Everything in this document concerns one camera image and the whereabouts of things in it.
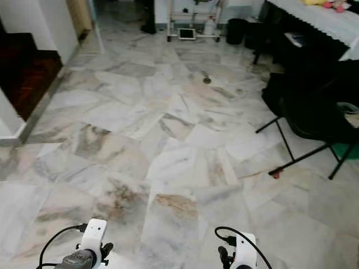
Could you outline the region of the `white plastic jug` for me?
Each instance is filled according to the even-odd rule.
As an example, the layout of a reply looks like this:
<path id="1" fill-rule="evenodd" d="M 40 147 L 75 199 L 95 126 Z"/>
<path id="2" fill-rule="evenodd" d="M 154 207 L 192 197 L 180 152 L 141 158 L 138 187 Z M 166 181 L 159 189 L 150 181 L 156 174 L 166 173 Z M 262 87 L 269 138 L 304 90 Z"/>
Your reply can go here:
<path id="1" fill-rule="evenodd" d="M 202 35 L 214 36 L 216 31 L 216 26 L 217 26 L 217 22 L 215 16 L 209 16 L 204 23 L 204 29 Z"/>

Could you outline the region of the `white lace tablecloth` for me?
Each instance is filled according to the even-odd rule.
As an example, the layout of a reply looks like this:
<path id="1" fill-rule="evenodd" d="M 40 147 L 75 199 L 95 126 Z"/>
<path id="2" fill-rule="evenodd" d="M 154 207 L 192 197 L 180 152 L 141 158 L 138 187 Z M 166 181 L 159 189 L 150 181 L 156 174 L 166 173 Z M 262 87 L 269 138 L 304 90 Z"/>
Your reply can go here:
<path id="1" fill-rule="evenodd" d="M 305 5 L 302 0 L 266 0 L 295 16 L 332 39 L 341 41 L 348 50 L 342 61 L 359 61 L 359 15 L 352 11 L 336 13 L 320 5 Z"/>

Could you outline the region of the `white framed tablet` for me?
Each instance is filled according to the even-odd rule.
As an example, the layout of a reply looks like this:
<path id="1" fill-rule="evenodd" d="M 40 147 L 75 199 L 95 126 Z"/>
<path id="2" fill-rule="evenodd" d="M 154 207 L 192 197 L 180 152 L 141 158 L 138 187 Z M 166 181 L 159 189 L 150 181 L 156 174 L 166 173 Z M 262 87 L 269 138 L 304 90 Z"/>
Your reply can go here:
<path id="1" fill-rule="evenodd" d="M 178 39 L 195 40 L 197 39 L 196 30 L 193 28 L 180 28 L 178 29 Z"/>

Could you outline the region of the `white grey book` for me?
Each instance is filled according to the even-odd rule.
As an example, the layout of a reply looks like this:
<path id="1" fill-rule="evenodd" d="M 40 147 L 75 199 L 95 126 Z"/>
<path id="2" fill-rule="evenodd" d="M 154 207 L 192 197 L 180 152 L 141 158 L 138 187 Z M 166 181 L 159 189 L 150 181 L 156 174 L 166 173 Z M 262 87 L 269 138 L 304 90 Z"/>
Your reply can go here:
<path id="1" fill-rule="evenodd" d="M 284 33 L 284 36 L 295 47 L 303 47 L 308 43 L 307 37 L 302 33 Z"/>

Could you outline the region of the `black folding chair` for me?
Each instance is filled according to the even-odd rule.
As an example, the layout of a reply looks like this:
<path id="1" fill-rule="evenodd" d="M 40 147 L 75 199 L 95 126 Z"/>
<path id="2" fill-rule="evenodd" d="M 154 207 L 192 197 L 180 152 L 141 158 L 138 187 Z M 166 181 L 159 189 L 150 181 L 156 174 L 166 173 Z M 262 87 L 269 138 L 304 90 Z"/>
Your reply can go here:
<path id="1" fill-rule="evenodd" d="M 262 100 L 276 116 L 259 128 L 260 133 L 274 124 L 282 130 L 280 119 L 285 119 L 291 131 L 307 140 L 321 141 L 321 146 L 303 154 L 290 156 L 290 162 L 277 167 L 269 175 L 278 179 L 285 168 L 328 149 L 336 143 L 349 144 L 351 148 L 359 143 L 359 127 L 354 127 L 339 105 L 346 103 L 359 108 L 359 78 L 335 76 L 325 82 L 307 82 L 287 74 L 272 73 L 261 92 Z M 348 160 L 349 152 L 337 159 L 336 166 L 328 176 L 332 180 Z"/>

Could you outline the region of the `black upright object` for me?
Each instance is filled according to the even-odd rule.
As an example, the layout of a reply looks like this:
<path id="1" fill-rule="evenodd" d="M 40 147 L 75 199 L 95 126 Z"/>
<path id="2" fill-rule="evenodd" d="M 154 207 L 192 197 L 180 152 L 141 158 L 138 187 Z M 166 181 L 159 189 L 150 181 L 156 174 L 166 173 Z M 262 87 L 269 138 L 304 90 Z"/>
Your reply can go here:
<path id="1" fill-rule="evenodd" d="M 155 0 L 139 0 L 143 25 L 140 29 L 147 34 L 156 34 L 157 29 L 155 26 Z"/>

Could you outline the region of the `pink plush toy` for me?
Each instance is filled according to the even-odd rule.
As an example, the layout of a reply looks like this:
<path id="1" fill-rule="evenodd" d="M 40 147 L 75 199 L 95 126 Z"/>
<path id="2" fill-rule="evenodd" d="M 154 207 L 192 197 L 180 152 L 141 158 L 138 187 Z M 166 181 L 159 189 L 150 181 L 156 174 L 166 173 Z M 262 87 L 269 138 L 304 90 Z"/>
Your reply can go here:
<path id="1" fill-rule="evenodd" d="M 351 7 L 351 0 L 326 0 L 323 7 L 342 13 Z"/>

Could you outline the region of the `white metal rack cart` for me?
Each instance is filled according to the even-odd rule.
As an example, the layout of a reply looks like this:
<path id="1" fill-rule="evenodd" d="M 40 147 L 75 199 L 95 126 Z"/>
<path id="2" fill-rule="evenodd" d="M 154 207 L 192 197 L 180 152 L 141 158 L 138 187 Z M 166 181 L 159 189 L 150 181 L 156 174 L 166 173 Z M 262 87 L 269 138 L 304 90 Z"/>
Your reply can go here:
<path id="1" fill-rule="evenodd" d="M 178 39 L 178 29 L 193 28 L 196 30 L 197 39 L 206 38 L 213 39 L 216 43 L 221 40 L 221 33 L 218 30 L 218 23 L 222 15 L 223 7 L 225 7 L 225 0 L 193 0 L 195 5 L 190 11 L 175 12 L 175 0 L 167 0 L 167 33 L 166 41 L 171 43 L 173 39 Z M 210 8 L 206 12 L 197 12 L 196 7 L 199 3 L 210 3 Z M 217 26 L 214 36 L 202 35 L 204 23 L 209 16 L 215 16 Z"/>

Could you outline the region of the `black round bin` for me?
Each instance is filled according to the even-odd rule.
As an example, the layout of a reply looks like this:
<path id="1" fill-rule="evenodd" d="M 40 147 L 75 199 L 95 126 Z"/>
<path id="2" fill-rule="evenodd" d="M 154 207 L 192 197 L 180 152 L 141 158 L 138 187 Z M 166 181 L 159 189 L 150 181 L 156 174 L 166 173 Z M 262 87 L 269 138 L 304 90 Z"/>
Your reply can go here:
<path id="1" fill-rule="evenodd" d="M 226 23 L 226 43 L 231 45 L 242 44 L 249 26 L 249 21 L 242 18 L 231 18 Z"/>

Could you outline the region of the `brown wooden door frame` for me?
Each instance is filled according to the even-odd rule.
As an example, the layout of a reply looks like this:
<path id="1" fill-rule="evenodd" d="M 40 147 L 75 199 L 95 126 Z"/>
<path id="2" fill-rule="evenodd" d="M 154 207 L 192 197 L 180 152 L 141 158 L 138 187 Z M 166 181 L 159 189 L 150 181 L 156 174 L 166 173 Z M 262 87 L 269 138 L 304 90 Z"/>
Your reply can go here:
<path id="1" fill-rule="evenodd" d="M 88 0 L 65 0 L 72 18 L 75 35 L 79 40 L 85 39 L 93 29 L 90 5 Z"/>

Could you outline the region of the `dark wooden staircase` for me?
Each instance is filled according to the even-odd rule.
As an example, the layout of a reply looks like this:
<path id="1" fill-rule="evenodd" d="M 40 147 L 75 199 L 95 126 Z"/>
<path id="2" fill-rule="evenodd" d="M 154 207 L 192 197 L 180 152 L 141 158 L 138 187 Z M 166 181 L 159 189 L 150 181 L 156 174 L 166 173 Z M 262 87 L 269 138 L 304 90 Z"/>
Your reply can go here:
<path id="1" fill-rule="evenodd" d="M 61 71 L 62 62 L 54 50 L 40 50 L 29 33 L 1 33 L 1 87 L 8 102 L 23 120 L 49 90 Z"/>

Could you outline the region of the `green mat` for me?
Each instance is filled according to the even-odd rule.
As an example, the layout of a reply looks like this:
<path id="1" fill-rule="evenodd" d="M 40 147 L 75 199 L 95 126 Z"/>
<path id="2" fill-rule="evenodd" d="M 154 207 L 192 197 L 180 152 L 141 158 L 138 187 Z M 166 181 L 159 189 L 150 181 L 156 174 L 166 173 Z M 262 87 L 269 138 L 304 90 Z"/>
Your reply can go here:
<path id="1" fill-rule="evenodd" d="M 336 143 L 331 145 L 331 150 L 337 159 L 341 159 L 346 152 L 349 152 L 348 160 L 359 160 L 359 143 L 352 148 L 349 144 Z"/>

